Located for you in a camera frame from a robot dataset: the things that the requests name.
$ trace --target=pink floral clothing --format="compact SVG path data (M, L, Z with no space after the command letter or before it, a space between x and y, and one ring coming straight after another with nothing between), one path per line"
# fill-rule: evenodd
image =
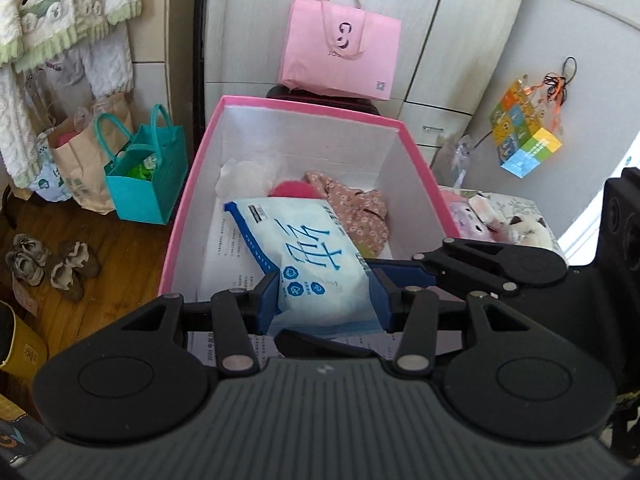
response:
M333 180L322 173L307 171L306 180L334 209L351 241L364 257L376 258L389 238L386 204L378 190L363 191Z

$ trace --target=cabinet handle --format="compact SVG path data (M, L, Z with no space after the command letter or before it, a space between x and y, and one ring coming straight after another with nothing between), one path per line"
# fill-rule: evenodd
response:
M436 126L422 126L422 129L430 134L438 134L441 135L444 133L444 128L436 128Z

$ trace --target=wooden floor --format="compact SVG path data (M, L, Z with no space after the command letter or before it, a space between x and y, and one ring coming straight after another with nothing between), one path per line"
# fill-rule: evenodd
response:
M24 285L38 301L39 310L37 317L25 311L20 316L44 339L50 356L156 296L169 226L125 222L115 213L102 216L81 209L73 200L24 203L17 222L18 229L9 228L4 236L0 261L0 281L9 286L11 273L4 255L15 233L41 240L52 252L58 251L61 240L85 241L102 264L97 278L84 280L84 298L79 303L64 300L46 278L36 287ZM0 393L37 416L25 381L0 372Z

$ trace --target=green trim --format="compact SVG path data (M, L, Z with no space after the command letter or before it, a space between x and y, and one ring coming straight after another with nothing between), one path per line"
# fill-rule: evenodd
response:
M32 162L27 168L27 171L14 178L14 184L21 188L29 187L31 183L36 180L36 177L40 174L41 170L42 165L39 160Z
M18 59L22 55L22 37L0 45L0 65Z
M60 54L78 42L78 31L75 25L70 25L46 39L41 44L27 50L24 55L14 63L16 72L24 72L44 63L47 59Z
M117 23L139 16L141 12L142 2L140 0L130 2L107 14L107 21L111 23L111 25L116 25Z
M88 38L90 43L100 41L109 33L109 24L102 20L95 25L88 25L86 23L80 23L77 25L78 40L84 40Z

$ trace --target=child shoe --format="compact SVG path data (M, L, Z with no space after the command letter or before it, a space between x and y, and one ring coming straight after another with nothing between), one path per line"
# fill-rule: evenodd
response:
M44 271L28 254L20 251L9 251L4 260L12 273L31 286L38 285L44 276Z
M88 244L79 241L63 240L58 254L66 264L86 278L95 278L100 274L100 262Z
M78 276L72 267L58 257L52 256L47 266L47 276L53 288L59 290L62 297L66 300L77 303L84 296L84 288Z
M51 254L51 251L49 251L40 240L36 240L36 238L25 234L15 235L14 249L30 256L41 267L44 267L47 263L47 258Z

